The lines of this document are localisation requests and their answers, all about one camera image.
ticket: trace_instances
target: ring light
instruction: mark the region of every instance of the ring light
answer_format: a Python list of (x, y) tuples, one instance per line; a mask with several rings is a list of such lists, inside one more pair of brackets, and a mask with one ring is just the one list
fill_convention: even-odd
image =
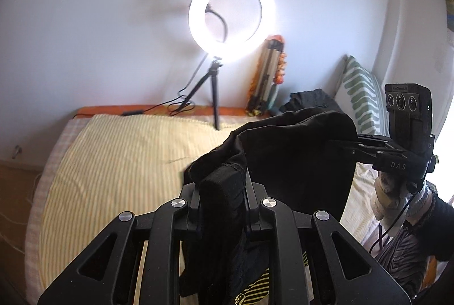
[(228, 60), (249, 54), (262, 44), (274, 28), (274, 0), (259, 0), (262, 19), (251, 38), (240, 43), (218, 42), (205, 24), (205, 10), (209, 2), (210, 0), (192, 0), (189, 7), (189, 29), (197, 44), (214, 57)]

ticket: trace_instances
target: brown floor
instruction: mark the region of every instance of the brown floor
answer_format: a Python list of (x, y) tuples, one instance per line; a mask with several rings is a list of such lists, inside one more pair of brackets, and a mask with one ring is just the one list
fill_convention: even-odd
[[(25, 297), (24, 241), (31, 204), (33, 180), (38, 171), (7, 167), (0, 164), (0, 271)], [(9, 222), (6, 218), (23, 224)], [(18, 250), (5, 242), (7, 240)]]

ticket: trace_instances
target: person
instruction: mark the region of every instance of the person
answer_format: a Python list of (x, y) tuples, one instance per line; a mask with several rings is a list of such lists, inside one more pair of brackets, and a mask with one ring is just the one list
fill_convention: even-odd
[[(379, 172), (371, 207), (385, 229), (391, 228), (411, 195), (405, 179)], [(375, 257), (411, 297), (413, 304), (442, 305), (454, 301), (454, 208), (438, 197), (433, 185), (408, 204), (403, 221), (390, 229), (393, 239)], [(429, 256), (448, 261), (440, 278), (420, 292)]]

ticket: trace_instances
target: black tripod stand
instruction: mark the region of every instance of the black tripod stand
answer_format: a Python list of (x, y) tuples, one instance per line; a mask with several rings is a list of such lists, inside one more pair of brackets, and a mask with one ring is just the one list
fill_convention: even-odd
[(200, 88), (200, 86), (205, 83), (208, 77), (211, 77), (214, 128), (216, 128), (217, 130), (219, 130), (219, 95), (217, 93), (217, 73), (219, 72), (219, 68), (222, 66), (219, 60), (220, 60), (219, 58), (214, 58), (210, 68), (208, 69), (208, 72), (197, 82), (197, 84), (194, 86), (189, 95), (184, 99), (184, 101), (180, 104), (180, 106), (176, 110), (174, 110), (174, 113), (179, 113), (181, 110), (183, 110), (185, 106), (187, 106), (191, 97), (194, 96), (194, 94)]

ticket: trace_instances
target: pillow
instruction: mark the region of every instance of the pillow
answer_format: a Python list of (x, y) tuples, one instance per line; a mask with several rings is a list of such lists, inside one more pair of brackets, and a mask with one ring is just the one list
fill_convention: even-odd
[(381, 85), (353, 56), (346, 59), (334, 100), (353, 119), (358, 133), (389, 136), (388, 112)]

